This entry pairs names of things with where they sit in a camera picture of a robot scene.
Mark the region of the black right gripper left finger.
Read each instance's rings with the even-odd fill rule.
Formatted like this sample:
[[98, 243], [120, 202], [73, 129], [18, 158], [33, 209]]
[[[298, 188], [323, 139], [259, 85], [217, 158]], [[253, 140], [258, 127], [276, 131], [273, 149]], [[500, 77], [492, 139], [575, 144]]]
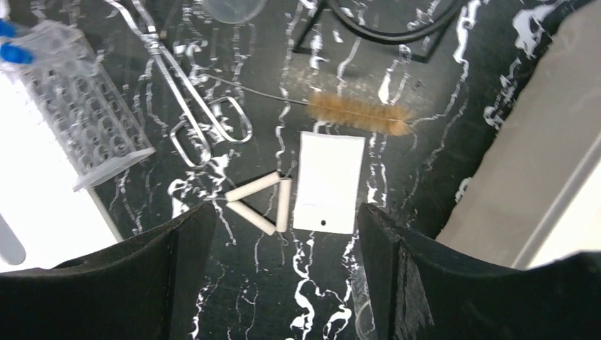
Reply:
[[54, 268], [1, 274], [2, 339], [187, 339], [210, 253], [209, 203]]

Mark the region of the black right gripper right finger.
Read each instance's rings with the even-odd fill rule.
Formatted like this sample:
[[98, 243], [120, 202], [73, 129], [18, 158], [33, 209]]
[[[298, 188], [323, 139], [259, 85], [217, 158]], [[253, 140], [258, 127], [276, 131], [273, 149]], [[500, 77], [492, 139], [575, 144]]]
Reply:
[[372, 204], [356, 224], [379, 339], [599, 339], [600, 253], [521, 271], [397, 225]]

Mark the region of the clear plastic tube rack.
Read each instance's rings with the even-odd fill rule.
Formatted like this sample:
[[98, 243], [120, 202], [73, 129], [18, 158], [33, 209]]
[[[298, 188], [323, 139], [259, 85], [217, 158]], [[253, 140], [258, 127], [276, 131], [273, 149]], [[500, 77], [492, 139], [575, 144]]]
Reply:
[[1, 58], [1, 70], [23, 83], [74, 170], [74, 191], [106, 182], [155, 153], [80, 30], [45, 20], [2, 38], [31, 51], [32, 64]]

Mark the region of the blue capped vial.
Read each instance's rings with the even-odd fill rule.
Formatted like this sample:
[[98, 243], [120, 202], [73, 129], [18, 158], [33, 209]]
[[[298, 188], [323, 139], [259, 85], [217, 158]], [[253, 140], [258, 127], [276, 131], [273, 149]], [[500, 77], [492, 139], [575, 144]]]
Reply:
[[22, 47], [4, 43], [0, 50], [2, 60], [14, 64], [32, 64], [34, 60], [33, 53]]
[[2, 38], [15, 38], [18, 36], [18, 26], [10, 21], [0, 20], [0, 36]]

